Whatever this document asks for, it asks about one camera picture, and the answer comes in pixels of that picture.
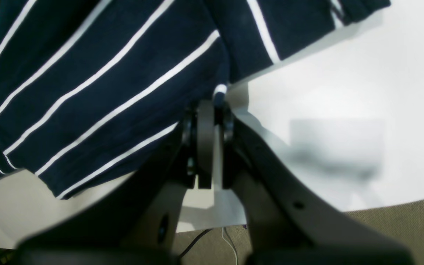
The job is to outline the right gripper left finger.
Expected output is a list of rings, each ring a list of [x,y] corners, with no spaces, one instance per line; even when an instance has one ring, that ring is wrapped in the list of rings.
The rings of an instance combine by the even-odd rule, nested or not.
[[[122,185],[25,240],[15,265],[180,265],[172,253],[187,190],[212,187],[214,107],[204,100]]]

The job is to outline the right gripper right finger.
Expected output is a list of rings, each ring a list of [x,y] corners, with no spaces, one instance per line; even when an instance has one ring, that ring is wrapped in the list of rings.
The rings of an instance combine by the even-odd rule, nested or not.
[[[414,264],[407,247],[307,188],[228,105],[222,127],[222,185],[245,211],[253,248],[247,265]]]

